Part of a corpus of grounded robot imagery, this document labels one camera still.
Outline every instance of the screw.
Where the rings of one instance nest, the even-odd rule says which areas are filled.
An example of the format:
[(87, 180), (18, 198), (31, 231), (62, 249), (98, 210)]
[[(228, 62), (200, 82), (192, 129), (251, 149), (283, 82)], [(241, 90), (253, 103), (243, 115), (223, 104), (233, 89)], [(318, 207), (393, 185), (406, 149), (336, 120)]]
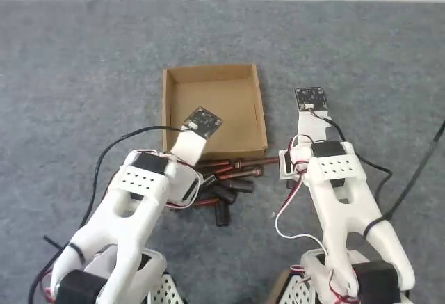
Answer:
[(205, 161), (196, 165), (196, 168), (217, 167), (217, 166), (229, 166), (230, 161), (218, 160), (218, 161)]
[(254, 177), (259, 177), (263, 175), (263, 168), (261, 167), (255, 167), (252, 170), (244, 170), (243, 172), (237, 172), (237, 173), (230, 173), (225, 175), (219, 175), (219, 180), (227, 180), (234, 177), (249, 177), (253, 175)]
[(199, 207), (201, 205), (214, 205), (218, 202), (220, 202), (219, 198), (208, 198), (207, 200), (196, 201), (195, 203), (193, 203), (193, 206)]
[(234, 169), (233, 166), (223, 167), (223, 168), (220, 168), (219, 170), (216, 170), (214, 173), (221, 174), (224, 172), (228, 172), (229, 170), (233, 170), (233, 169)]
[(278, 163), (279, 161), (280, 161), (279, 157), (269, 157), (269, 158), (261, 158), (261, 159), (247, 160), (247, 161), (239, 159), (234, 162), (234, 167), (244, 168), (249, 166), (268, 165), (270, 163)]

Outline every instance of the black cylinder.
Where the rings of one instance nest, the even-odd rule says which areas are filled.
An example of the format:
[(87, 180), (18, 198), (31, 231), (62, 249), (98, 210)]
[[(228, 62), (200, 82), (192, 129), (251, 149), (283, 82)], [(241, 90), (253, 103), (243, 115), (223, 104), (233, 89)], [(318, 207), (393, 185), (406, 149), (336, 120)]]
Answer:
[(233, 191), (239, 191), (241, 193), (251, 193), (253, 192), (254, 188), (253, 181), (245, 179), (228, 179), (221, 181), (220, 185)]
[(208, 200), (210, 198), (216, 198), (215, 193), (211, 189), (201, 190), (197, 194), (196, 201)]
[(236, 197), (238, 196), (238, 193), (235, 191), (230, 191), (224, 187), (221, 186), (214, 186), (212, 188), (213, 193), (219, 197), (221, 200), (224, 200), (225, 202), (232, 204), (236, 201)]
[(229, 226), (230, 224), (229, 203), (224, 200), (215, 204), (215, 224), (216, 226)]

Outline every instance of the cylindrical component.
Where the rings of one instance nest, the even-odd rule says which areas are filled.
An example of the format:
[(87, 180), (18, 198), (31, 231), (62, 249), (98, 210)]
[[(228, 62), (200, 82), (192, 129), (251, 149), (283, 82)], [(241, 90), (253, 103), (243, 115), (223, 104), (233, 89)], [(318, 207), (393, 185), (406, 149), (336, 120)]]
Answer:
[(245, 179), (228, 179), (221, 181), (220, 185), (232, 191), (239, 191), (241, 193), (251, 193), (254, 189), (253, 181)]
[(279, 161), (280, 161), (279, 157), (268, 157), (268, 158), (253, 159), (253, 160), (239, 159), (234, 162), (234, 167), (245, 168), (249, 166), (268, 165), (270, 163), (278, 163)]
[(205, 191), (209, 187), (213, 186), (217, 181), (218, 181), (218, 178), (216, 177), (216, 175), (214, 175), (214, 174), (209, 175), (201, 183), (200, 191)]
[(215, 204), (215, 224), (216, 226), (228, 226), (230, 224), (229, 203), (224, 200)]
[(226, 167), (217, 169), (214, 173), (216, 173), (216, 174), (221, 174), (221, 173), (224, 173), (224, 172), (228, 172), (228, 171), (230, 171), (230, 170), (233, 170), (233, 169), (234, 169), (233, 166), (226, 166)]
[(216, 195), (212, 189), (206, 189), (204, 191), (200, 190), (195, 201), (203, 201), (203, 200), (208, 200), (210, 198), (216, 198)]
[(217, 167), (217, 166), (228, 166), (228, 165), (230, 165), (229, 160), (202, 161), (199, 162), (195, 166), (195, 168)]
[(235, 191), (230, 191), (224, 187), (221, 186), (214, 186), (212, 188), (213, 193), (218, 196), (221, 200), (224, 200), (225, 202), (232, 204), (236, 201), (236, 198), (238, 197), (238, 194)]
[(206, 200), (200, 200), (193, 203), (194, 207), (200, 207), (202, 205), (215, 205), (216, 203), (220, 202), (219, 198), (208, 198)]
[(254, 177), (259, 177), (259, 176), (263, 175), (263, 168), (255, 167), (251, 170), (244, 170), (243, 172), (223, 174), (223, 175), (219, 175), (218, 179), (219, 180), (227, 180), (227, 179), (232, 179), (234, 177), (249, 177), (251, 175), (253, 175)]

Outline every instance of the pile of components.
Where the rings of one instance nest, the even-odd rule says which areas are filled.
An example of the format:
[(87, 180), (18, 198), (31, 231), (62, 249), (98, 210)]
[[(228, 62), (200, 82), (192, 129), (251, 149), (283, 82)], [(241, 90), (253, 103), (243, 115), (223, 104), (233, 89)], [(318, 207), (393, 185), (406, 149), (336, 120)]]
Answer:
[(279, 157), (269, 157), (255, 160), (237, 159), (235, 161), (202, 161), (195, 167), (204, 175), (194, 207), (214, 206), (216, 226), (230, 224), (229, 206), (232, 205), (238, 193), (252, 193), (254, 182), (246, 177), (263, 175), (262, 166), (279, 162)]

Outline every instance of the perforated plate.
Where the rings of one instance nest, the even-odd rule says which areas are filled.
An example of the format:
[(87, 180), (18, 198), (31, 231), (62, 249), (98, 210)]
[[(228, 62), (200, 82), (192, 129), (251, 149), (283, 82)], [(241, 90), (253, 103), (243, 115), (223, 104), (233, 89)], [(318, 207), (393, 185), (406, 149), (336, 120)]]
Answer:
[(164, 175), (133, 166), (126, 166), (121, 168), (111, 182), (110, 187), (147, 196), (150, 192), (157, 189), (165, 189), (167, 184), (168, 179)]
[(312, 296), (309, 282), (298, 282), (302, 279), (299, 275), (294, 275), (289, 280), (280, 304), (314, 304), (315, 296)]
[(317, 158), (324, 180), (362, 177), (362, 165), (355, 154)]
[(169, 274), (162, 275), (161, 284), (151, 292), (149, 304), (184, 304)]

